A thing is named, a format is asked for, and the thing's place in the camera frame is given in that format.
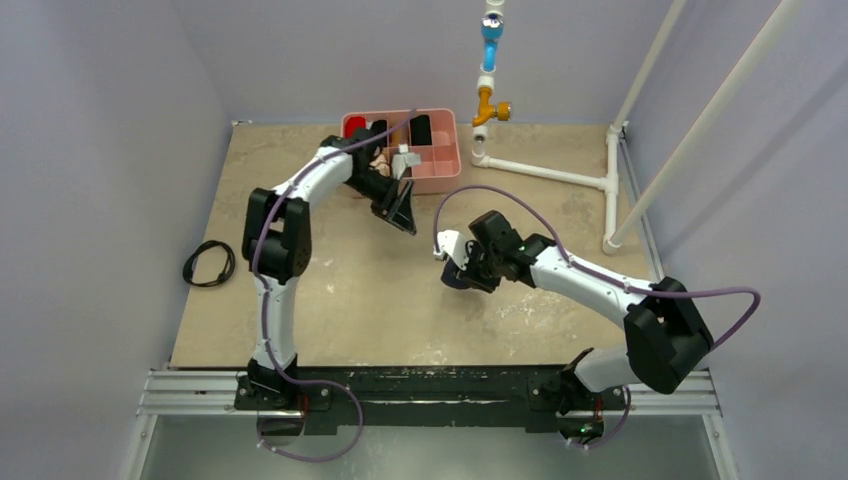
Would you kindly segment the pink divided organizer tray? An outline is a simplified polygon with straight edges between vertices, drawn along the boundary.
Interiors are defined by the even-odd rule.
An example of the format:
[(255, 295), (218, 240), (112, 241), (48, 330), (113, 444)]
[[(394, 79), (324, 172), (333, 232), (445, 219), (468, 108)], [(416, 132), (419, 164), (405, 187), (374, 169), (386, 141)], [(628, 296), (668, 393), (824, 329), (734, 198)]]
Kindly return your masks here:
[[(422, 163), (407, 170), (403, 178), (415, 182), (413, 193), (417, 196), (447, 193), (459, 186), (462, 169), (455, 115), (447, 108), (423, 108), (418, 109), (412, 118), (422, 114), (429, 115), (431, 118), (433, 144), (412, 146), (409, 141), (408, 146), (421, 155)], [(367, 128), (375, 120), (387, 120), (388, 129), (390, 129), (393, 125), (406, 120), (409, 112), (382, 110), (348, 113), (340, 120), (342, 136), (345, 118), (352, 115), (364, 116), (367, 120)], [(389, 136), (382, 141), (379, 154), (384, 154), (390, 163), (391, 155), (397, 152), (398, 147), (390, 148), (388, 141)]]

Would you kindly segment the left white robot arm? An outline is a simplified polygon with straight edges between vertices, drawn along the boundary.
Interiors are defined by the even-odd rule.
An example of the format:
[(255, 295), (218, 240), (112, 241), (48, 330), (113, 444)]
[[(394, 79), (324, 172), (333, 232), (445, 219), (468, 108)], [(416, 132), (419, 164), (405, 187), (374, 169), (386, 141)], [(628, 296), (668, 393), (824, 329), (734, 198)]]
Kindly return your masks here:
[(249, 196), (242, 254), (254, 277), (259, 317), (246, 388), (257, 389), (272, 408), (292, 405), (302, 383), (296, 377), (294, 306), (312, 258), (312, 210), (346, 186), (369, 200), (378, 219), (404, 233), (417, 232), (413, 182), (382, 173), (375, 164), (390, 134), (359, 128), (350, 138), (329, 136), (290, 179)]

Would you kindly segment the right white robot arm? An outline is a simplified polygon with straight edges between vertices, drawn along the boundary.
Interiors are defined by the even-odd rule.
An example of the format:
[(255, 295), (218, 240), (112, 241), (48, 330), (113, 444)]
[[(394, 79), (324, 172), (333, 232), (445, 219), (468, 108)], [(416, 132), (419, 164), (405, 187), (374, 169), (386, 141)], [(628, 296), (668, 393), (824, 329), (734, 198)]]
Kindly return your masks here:
[(566, 405), (584, 407), (602, 391), (634, 383), (672, 394), (712, 350), (705, 321), (671, 277), (651, 283), (618, 275), (561, 252), (548, 236), (521, 236), (495, 210), (469, 229), (469, 237), (454, 230), (436, 235), (444, 284), (492, 293), (504, 280), (521, 283), (567, 297), (623, 332), (619, 346), (588, 348), (561, 370), (556, 387)]

